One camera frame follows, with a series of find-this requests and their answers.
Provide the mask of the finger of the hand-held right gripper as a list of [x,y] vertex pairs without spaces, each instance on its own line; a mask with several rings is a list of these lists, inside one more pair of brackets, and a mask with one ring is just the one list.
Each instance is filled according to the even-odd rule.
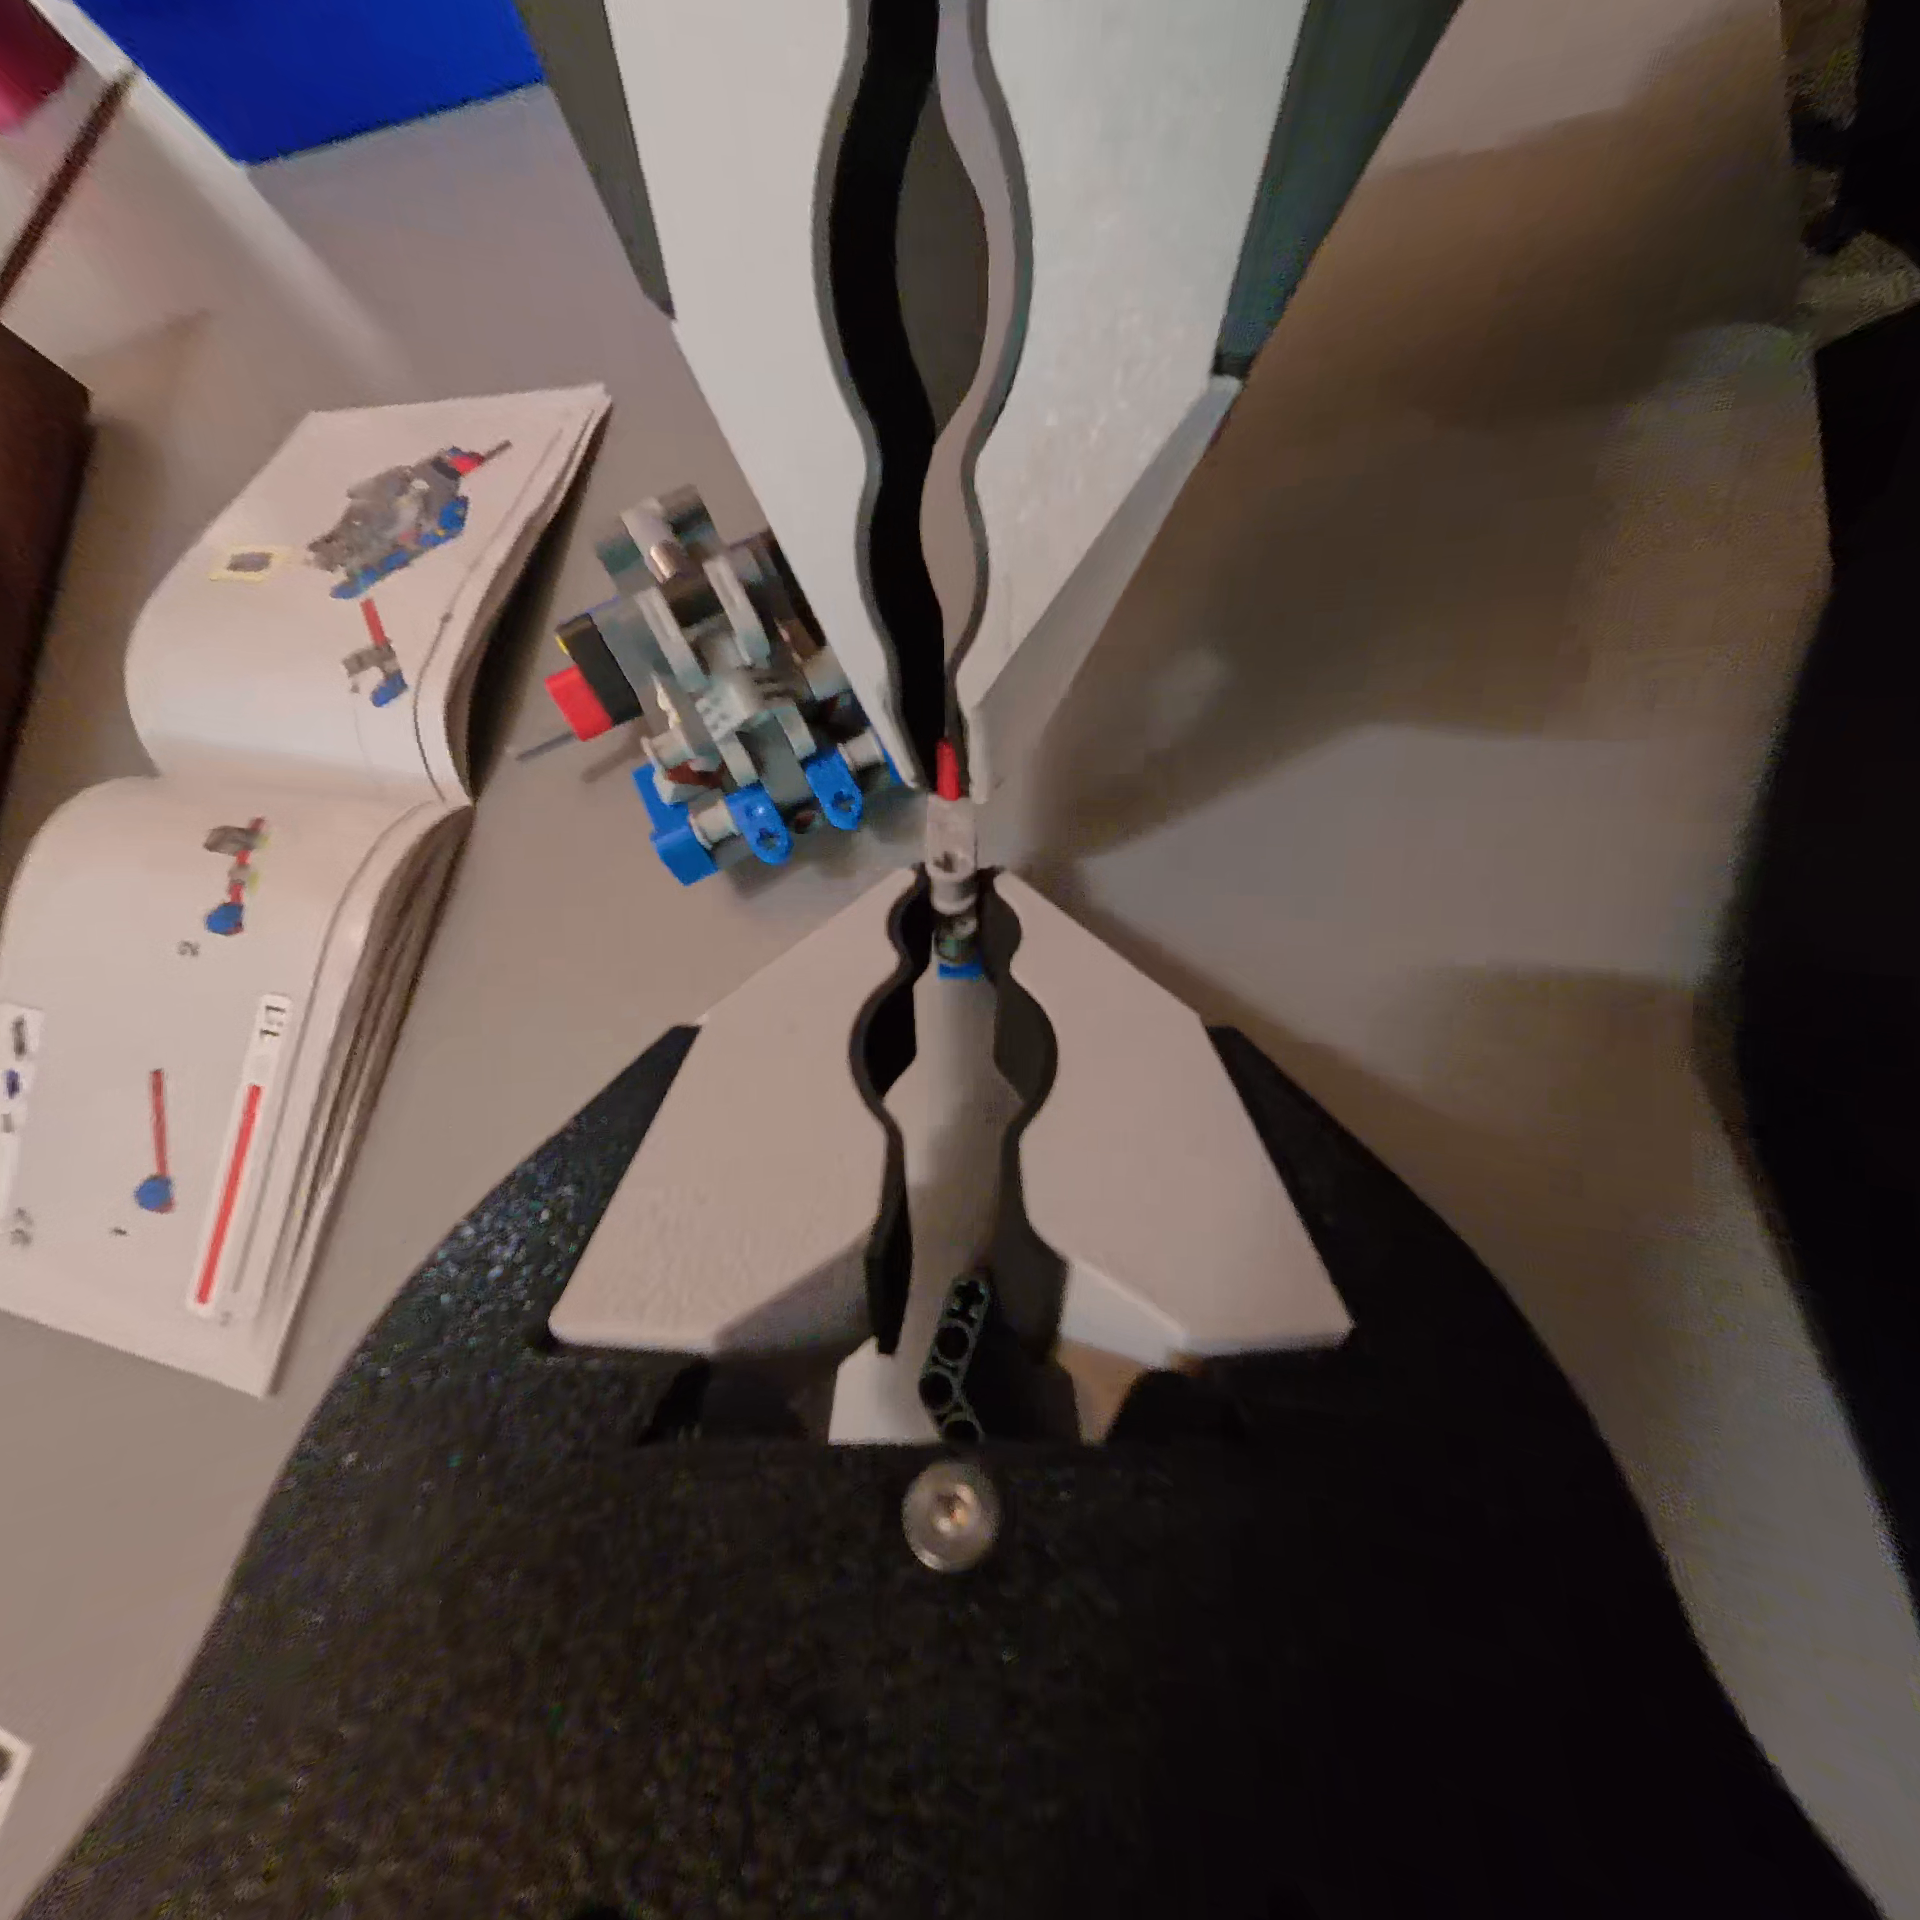
[[605,4],[672,327],[898,772],[931,788],[938,439],[898,284],[938,4]]
[[1033,760],[1240,376],[1217,372],[1306,4],[939,4],[985,235],[979,366],[931,458],[947,729]]

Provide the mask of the magenta metal tumbler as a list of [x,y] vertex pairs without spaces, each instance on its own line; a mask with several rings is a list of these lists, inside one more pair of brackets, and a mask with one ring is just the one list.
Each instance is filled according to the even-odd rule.
[[3,134],[13,134],[22,129],[75,75],[78,51],[37,8],[37,4],[3,4],[0,34],[0,128]]

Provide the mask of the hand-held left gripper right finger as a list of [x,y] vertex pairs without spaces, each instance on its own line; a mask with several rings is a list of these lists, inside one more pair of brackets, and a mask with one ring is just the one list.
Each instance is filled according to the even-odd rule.
[[1024,1348],[1342,1344],[1353,1313],[1198,1013],[1021,878],[991,880],[979,942],[1021,1100],[991,1271]]

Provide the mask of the lego set box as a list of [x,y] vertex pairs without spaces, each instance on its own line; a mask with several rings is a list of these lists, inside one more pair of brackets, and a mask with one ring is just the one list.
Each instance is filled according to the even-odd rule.
[[3,327],[3,777],[93,453],[93,395]]

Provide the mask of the red axle lego subassembly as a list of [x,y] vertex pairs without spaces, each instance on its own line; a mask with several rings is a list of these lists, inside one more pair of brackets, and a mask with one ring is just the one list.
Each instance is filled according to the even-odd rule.
[[939,980],[983,980],[976,807],[954,736],[945,736],[933,751],[922,853],[933,968]]

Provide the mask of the blue plastic bin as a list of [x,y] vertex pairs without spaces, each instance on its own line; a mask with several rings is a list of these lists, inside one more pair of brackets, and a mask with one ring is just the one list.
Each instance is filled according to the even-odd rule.
[[244,165],[542,82],[517,4],[78,4],[78,11]]

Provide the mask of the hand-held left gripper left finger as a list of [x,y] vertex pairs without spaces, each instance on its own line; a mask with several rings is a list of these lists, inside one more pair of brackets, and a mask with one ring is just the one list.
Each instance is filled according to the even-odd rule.
[[548,1337],[658,1357],[642,1437],[922,1443],[898,1356],[914,1274],[885,1092],[917,1057],[923,884],[876,880],[687,1030]]

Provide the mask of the brown wooden stick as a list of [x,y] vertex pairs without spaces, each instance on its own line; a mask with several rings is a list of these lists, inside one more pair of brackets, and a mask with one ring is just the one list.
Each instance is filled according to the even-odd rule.
[[63,218],[65,202],[72,198],[75,186],[82,183],[87,164],[94,158],[106,134],[123,112],[130,89],[138,82],[138,67],[115,71],[100,89],[78,129],[72,134],[68,148],[63,150],[55,170],[37,191],[22,224],[13,230],[13,241],[3,250],[3,309],[13,304],[22,276],[29,274],[37,250],[48,237],[51,224]]

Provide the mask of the black lego beam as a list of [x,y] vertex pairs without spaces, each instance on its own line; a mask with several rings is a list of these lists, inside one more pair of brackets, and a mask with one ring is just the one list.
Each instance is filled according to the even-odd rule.
[[985,1268],[972,1268],[947,1287],[917,1371],[917,1404],[947,1445],[972,1450],[991,1437],[995,1288]]

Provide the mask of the lego vehicle assembly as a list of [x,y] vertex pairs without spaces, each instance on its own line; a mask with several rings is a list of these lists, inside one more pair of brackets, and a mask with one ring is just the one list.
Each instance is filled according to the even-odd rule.
[[781,869],[903,784],[771,533],[726,539],[683,485],[628,508],[593,556],[611,596],[560,626],[542,683],[563,730],[520,758],[634,730],[650,850],[675,880]]

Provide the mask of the open lego instruction booklet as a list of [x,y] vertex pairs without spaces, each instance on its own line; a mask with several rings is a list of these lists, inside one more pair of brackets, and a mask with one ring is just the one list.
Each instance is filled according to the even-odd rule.
[[476,662],[607,415],[308,415],[142,607],[152,771],[3,904],[8,1313],[270,1395],[472,819]]

